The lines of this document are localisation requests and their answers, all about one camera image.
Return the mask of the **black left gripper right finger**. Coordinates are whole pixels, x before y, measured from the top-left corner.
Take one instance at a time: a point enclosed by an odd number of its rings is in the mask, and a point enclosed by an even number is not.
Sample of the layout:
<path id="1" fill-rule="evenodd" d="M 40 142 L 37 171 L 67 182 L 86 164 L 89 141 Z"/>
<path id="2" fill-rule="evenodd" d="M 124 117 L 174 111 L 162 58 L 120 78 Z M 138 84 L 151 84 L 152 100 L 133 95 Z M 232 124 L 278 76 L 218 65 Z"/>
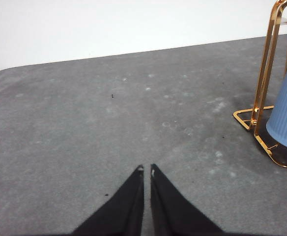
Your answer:
<path id="1" fill-rule="evenodd" d="M 156 164 L 151 165 L 150 189 L 157 236 L 209 236 L 224 233 L 175 188 Z"/>

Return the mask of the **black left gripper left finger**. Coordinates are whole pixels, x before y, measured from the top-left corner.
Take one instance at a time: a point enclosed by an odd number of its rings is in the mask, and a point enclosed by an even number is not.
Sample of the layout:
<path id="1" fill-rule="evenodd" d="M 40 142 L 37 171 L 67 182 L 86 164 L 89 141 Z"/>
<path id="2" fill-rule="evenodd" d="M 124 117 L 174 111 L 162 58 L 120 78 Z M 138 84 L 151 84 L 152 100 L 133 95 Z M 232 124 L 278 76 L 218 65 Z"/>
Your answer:
<path id="1" fill-rule="evenodd" d="M 72 233 L 74 236 L 139 236 L 144 214 L 144 167 Z"/>

